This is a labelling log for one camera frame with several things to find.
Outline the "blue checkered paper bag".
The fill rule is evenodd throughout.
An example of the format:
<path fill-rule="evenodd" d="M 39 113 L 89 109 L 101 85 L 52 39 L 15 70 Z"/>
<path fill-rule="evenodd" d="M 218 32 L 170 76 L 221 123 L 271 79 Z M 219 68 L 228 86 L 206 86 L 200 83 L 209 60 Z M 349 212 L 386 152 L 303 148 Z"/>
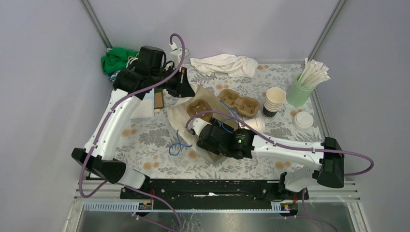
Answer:
<path fill-rule="evenodd" d="M 180 98 L 178 102 L 172 107 L 167 109 L 167 116 L 171 126 L 178 131 L 178 134 L 191 145 L 191 149 L 196 152 L 196 154 L 203 158 L 206 161 L 211 162 L 212 164 L 223 163 L 227 158 L 223 155 L 216 155 L 210 151 L 207 151 L 203 148 L 200 148 L 197 145 L 199 140 L 199 132 L 195 132 L 194 135 L 190 133 L 191 129 L 196 129 L 199 126 L 200 129 L 203 129 L 205 125 L 209 124 L 208 120 L 203 120 L 199 117 L 194 118 L 189 121 L 191 116 L 187 113 L 188 106 L 196 100 L 204 100 L 209 105 L 211 110 L 223 112 L 228 115 L 231 115 L 230 110 L 225 106 L 219 98 L 210 91 L 208 88 L 199 85 L 192 84 L 192 89 L 195 92 L 194 97 Z"/>

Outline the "brown pulp cup carrier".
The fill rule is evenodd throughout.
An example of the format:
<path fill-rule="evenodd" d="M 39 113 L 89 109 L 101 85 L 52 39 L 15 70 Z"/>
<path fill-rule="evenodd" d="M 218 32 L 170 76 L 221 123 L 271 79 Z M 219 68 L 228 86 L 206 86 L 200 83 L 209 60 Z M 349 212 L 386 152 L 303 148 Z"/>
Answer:
<path fill-rule="evenodd" d="M 190 103 L 186 109 L 187 113 L 189 116 L 194 116 L 195 114 L 198 114 L 203 111 L 211 111 L 213 110 L 209 103 L 204 100 L 204 99 L 197 99 Z M 210 122 L 211 118 L 213 116 L 213 113 L 204 113 L 199 115 L 198 117 L 201 118 L 202 120 L 206 122 Z"/>

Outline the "white paper coffee cup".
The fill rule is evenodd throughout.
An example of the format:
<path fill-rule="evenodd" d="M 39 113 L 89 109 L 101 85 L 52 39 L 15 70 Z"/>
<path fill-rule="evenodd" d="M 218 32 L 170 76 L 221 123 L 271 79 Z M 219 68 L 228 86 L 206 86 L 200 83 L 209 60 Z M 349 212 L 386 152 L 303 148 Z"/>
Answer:
<path fill-rule="evenodd" d="M 259 133 L 265 133 L 265 121 L 263 117 L 255 117 L 252 119 L 245 120 L 245 123 L 251 126 L 253 129 Z"/>

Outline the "stack of black paper cups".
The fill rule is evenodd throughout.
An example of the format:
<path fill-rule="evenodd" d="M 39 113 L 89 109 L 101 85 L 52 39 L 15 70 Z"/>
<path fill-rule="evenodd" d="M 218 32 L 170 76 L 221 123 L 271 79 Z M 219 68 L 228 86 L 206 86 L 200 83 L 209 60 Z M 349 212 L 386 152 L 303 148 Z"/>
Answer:
<path fill-rule="evenodd" d="M 274 117 L 286 101 L 286 92 L 279 87 L 272 87 L 266 92 L 262 113 L 265 117 Z"/>

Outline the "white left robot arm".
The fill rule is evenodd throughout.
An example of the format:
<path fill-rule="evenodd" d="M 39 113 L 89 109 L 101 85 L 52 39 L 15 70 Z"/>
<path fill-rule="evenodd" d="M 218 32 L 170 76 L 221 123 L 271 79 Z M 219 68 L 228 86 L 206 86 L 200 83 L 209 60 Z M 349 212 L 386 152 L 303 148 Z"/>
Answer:
<path fill-rule="evenodd" d="M 137 109 L 144 96 L 152 89 L 165 89 L 177 98 L 193 97 L 195 92 L 188 82 L 183 66 L 187 49 L 171 44 L 177 58 L 170 60 L 174 65 L 167 68 L 164 51 L 143 46 L 136 60 L 119 71 L 113 83 L 108 106 L 89 141 L 83 148 L 75 148 L 72 158 L 81 165 L 79 186 L 82 186 L 85 172 L 90 172 L 112 184 L 131 187 L 139 199 L 149 195 L 147 177 L 115 159 L 115 149 L 127 121 Z"/>

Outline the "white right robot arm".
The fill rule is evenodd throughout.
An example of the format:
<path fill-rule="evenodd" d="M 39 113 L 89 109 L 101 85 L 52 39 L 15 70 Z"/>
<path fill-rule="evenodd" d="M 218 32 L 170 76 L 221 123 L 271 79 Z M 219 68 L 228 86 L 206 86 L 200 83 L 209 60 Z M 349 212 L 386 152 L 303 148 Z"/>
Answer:
<path fill-rule="evenodd" d="M 195 119 L 192 131 L 198 136 L 197 146 L 216 155 L 233 159 L 267 158 L 302 165 L 294 172 L 280 175 L 278 195 L 289 199 L 295 193 L 314 185 L 344 187 L 344 155 L 333 138 L 323 143 L 303 143 L 266 136 L 239 128 L 227 132 L 218 123 Z"/>

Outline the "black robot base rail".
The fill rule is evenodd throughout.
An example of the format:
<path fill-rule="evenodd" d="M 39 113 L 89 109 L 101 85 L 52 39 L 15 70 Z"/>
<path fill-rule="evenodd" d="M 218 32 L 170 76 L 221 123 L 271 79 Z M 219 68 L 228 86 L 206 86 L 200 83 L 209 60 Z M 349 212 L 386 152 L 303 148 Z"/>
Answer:
<path fill-rule="evenodd" d="M 262 210 L 272 203 L 309 199 L 308 191 L 288 191 L 279 180 L 148 179 L 140 193 L 122 188 L 123 200 L 144 200 L 155 210 Z"/>

